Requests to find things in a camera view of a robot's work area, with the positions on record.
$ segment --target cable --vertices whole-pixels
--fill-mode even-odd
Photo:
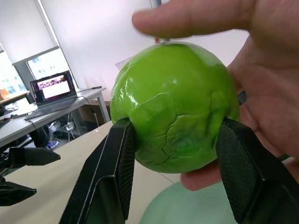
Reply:
[[[65,127],[67,127],[67,125],[63,126],[63,127],[61,128],[61,131],[63,131],[63,129],[64,129]]]
[[[86,101],[88,102],[88,104],[91,106],[91,104],[89,103],[88,99],[85,96],[78,96],[77,98],[79,98],[79,97],[83,97],[84,99],[86,99]]]
[[[102,88],[102,86],[101,86],[101,85],[100,85],[100,86],[95,86],[95,87],[92,87],[92,88],[88,88],[88,89],[85,89],[85,90],[80,90],[80,91],[78,91],[78,92],[76,92],[76,93],[83,92],[83,91],[87,91],[87,90],[95,90],[95,89],[100,89],[100,88]]]
[[[75,136],[74,136],[74,134],[73,134],[73,131],[71,131],[71,135],[73,136],[74,139],[76,139]]]
[[[30,122],[33,125],[33,127],[35,128],[35,130],[37,130],[36,126],[33,124],[33,122],[31,120],[27,120],[27,121]]]

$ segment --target laptop screen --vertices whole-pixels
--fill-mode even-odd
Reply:
[[[70,71],[30,82],[37,105],[76,96]]]

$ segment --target crinkled green texture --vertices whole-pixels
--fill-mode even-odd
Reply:
[[[221,123],[238,119],[239,104],[233,79],[214,54],[167,43],[145,49],[120,71],[110,110],[114,123],[131,120],[142,165],[181,173],[216,159]]]

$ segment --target table surface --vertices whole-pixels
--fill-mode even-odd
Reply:
[[[16,99],[18,97],[21,97],[23,95],[26,95],[28,93],[29,93],[29,91],[24,91],[24,92],[10,94],[8,98],[0,100],[0,104],[4,104],[4,103],[6,103],[8,101],[12,101],[12,100],[14,100],[14,99]]]
[[[78,93],[78,97],[84,96],[86,97],[89,101],[95,99],[98,97],[98,94],[102,91],[104,91],[106,88],[101,88],[101,89],[95,89],[95,90],[88,90],[88,91],[83,91]],[[53,113],[49,113],[46,115],[43,115],[41,117],[33,118],[31,121],[34,123],[34,126],[36,128],[42,127],[43,125],[50,123],[51,121],[83,106],[86,104],[86,99],[83,97],[78,98],[69,108],[56,111]],[[11,112],[9,114],[6,114],[0,119],[3,118],[10,118],[11,114],[24,114],[24,110],[27,110],[26,112],[33,111],[37,108],[36,105],[30,105],[28,108],[23,108],[14,112]],[[29,132],[35,130],[35,127],[32,125],[31,122],[25,121],[25,117],[20,117],[16,119],[11,119],[10,122],[8,122],[6,125],[4,125],[0,129],[0,147],[8,144],[9,142],[12,142]]]
[[[23,167],[9,175],[11,181],[37,194],[10,207],[0,208],[1,224],[58,224],[83,164],[107,135],[111,122],[55,150],[61,160],[43,167]],[[148,204],[163,189],[179,181],[178,174],[160,174],[135,163],[129,219],[139,224]]]

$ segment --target window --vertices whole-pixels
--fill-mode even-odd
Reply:
[[[26,91],[26,87],[5,52],[0,53],[0,89],[7,89],[10,94]]]
[[[61,49],[57,49],[28,61],[35,79],[70,70]]]

